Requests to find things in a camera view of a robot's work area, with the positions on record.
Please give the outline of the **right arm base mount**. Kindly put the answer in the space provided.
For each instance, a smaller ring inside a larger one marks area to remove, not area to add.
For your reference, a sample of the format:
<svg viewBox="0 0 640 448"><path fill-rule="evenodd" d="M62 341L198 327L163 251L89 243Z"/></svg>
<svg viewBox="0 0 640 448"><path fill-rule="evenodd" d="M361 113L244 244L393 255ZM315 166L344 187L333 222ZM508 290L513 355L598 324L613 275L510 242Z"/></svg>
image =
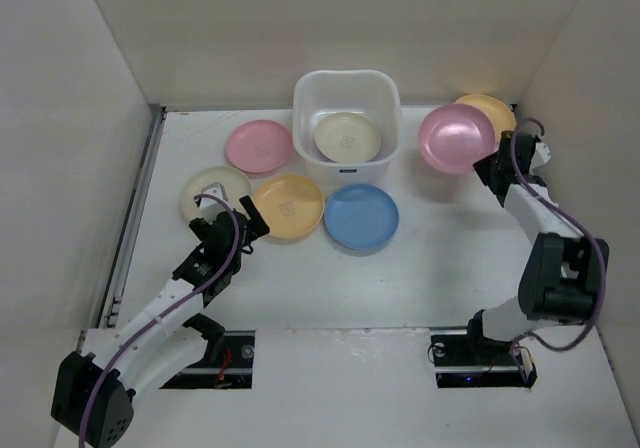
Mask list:
<svg viewBox="0 0 640 448"><path fill-rule="evenodd" d="M462 332L432 334L427 355L440 389L530 389L538 379L526 347L511 349L509 344L499 344L472 349Z"/></svg>

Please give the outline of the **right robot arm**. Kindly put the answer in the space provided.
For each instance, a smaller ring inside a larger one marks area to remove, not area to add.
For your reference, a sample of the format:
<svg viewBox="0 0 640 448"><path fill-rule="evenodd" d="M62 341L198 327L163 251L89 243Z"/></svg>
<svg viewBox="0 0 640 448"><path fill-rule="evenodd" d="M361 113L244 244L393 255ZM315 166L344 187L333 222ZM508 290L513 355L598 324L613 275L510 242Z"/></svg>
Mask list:
<svg viewBox="0 0 640 448"><path fill-rule="evenodd" d="M505 131L497 151L474 165L531 244L516 296L477 312L467 325L463 349L474 362L489 361L543 327L590 330L602 307L609 247L551 200L533 172L549 158L539 136Z"/></svg>

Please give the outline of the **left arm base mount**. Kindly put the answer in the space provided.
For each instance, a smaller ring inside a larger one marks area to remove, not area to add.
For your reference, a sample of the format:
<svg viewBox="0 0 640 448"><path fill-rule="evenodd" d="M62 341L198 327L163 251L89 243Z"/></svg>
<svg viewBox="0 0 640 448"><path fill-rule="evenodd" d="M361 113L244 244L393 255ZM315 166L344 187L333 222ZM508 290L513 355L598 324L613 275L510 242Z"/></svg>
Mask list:
<svg viewBox="0 0 640 448"><path fill-rule="evenodd" d="M164 390L251 389L255 357L255 331L227 331L211 318L198 314L184 323L207 342L203 357L187 366Z"/></svg>

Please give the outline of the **purple plate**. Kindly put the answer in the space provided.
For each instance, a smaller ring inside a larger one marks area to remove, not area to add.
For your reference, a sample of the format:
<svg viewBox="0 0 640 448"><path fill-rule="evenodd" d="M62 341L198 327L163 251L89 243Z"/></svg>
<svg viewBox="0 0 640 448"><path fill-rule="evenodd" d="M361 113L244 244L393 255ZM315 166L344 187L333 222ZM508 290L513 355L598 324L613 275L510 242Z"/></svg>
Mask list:
<svg viewBox="0 0 640 448"><path fill-rule="evenodd" d="M383 151L380 151L373 159L372 162L383 162L389 157L389 154Z"/></svg>

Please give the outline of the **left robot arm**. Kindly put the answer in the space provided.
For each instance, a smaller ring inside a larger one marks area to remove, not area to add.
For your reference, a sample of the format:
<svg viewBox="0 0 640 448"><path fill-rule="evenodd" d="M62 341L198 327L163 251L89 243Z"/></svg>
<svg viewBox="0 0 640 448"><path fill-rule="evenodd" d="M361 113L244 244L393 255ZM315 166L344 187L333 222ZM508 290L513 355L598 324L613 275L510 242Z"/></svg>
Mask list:
<svg viewBox="0 0 640 448"><path fill-rule="evenodd" d="M190 222L199 243L153 300L99 348L74 351L60 363L51 416L77 436L79 446L114 446L146 392L193 363L223 356L225 329L204 310L270 229L251 197L240 198L241 211L211 199L221 213L211 222Z"/></svg>

